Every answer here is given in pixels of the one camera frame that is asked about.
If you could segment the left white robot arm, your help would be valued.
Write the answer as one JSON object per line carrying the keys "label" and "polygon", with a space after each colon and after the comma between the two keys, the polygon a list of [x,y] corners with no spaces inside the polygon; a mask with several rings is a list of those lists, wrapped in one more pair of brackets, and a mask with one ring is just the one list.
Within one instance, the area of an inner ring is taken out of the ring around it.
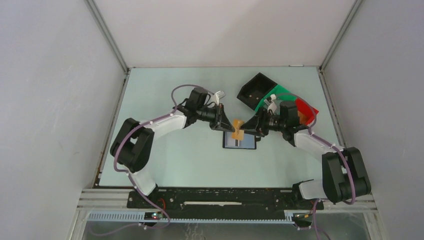
{"label": "left white robot arm", "polygon": [[167,114],[143,122],[126,119],[111,144],[114,170],[126,174],[145,208],[153,208],[158,202],[158,194],[154,192],[157,184],[146,169],[154,141],[197,121],[207,122],[213,131],[235,132],[221,103],[225,92],[213,93],[195,84],[192,88],[189,97],[181,103],[172,101],[174,106]]}

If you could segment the red plastic bin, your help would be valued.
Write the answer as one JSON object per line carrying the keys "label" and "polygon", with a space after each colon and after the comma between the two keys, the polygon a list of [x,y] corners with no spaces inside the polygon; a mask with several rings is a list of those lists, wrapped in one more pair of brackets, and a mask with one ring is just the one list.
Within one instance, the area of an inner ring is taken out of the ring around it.
{"label": "red plastic bin", "polygon": [[308,107],[308,105],[301,99],[297,98],[295,101],[296,107],[297,107],[297,111],[302,112],[304,115],[306,115],[308,117],[308,121],[307,121],[307,126],[310,126],[313,121],[315,120],[315,115],[317,115],[319,113],[319,110],[317,110],[316,108],[312,107],[312,110]]}

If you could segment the green plastic bin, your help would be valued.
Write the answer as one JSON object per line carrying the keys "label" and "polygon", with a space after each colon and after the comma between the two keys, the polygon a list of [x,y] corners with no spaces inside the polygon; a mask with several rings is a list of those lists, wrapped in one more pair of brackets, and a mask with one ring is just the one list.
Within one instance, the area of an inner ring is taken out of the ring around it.
{"label": "green plastic bin", "polygon": [[281,85],[277,85],[269,90],[263,97],[259,98],[258,105],[254,108],[255,112],[258,112],[261,108],[265,108],[267,111],[275,114],[278,109],[278,103],[281,101],[294,102],[297,99],[289,90]]}

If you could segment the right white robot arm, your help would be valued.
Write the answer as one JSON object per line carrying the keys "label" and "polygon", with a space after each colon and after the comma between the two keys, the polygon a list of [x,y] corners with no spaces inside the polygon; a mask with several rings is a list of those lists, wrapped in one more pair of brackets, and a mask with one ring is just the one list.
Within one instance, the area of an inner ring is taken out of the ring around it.
{"label": "right white robot arm", "polygon": [[282,101],[279,113],[259,109],[240,129],[261,138],[270,131],[280,132],[285,141],[321,163],[321,179],[295,184],[297,191],[291,194],[290,201],[297,209],[304,209],[315,199],[352,205],[357,197],[369,195],[372,191],[360,150],[356,147],[343,148],[317,136],[310,126],[301,123],[294,101]]}

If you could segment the black plastic bin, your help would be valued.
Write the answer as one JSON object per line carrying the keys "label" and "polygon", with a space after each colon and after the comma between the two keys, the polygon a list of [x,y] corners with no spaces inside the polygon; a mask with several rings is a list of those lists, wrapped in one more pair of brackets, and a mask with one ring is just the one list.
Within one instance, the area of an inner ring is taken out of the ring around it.
{"label": "black plastic bin", "polygon": [[277,85],[275,81],[259,72],[241,87],[236,98],[250,109],[257,111],[262,99]]}

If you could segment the black card holder wallet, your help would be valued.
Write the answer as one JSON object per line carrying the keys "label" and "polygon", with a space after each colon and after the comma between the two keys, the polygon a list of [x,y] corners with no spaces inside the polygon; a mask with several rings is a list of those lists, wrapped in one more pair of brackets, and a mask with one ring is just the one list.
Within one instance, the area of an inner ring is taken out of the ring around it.
{"label": "black card holder wallet", "polygon": [[222,134],[222,147],[224,149],[256,150],[257,143],[260,141],[260,137],[251,134],[245,134],[243,140],[232,138],[231,132],[223,132]]}

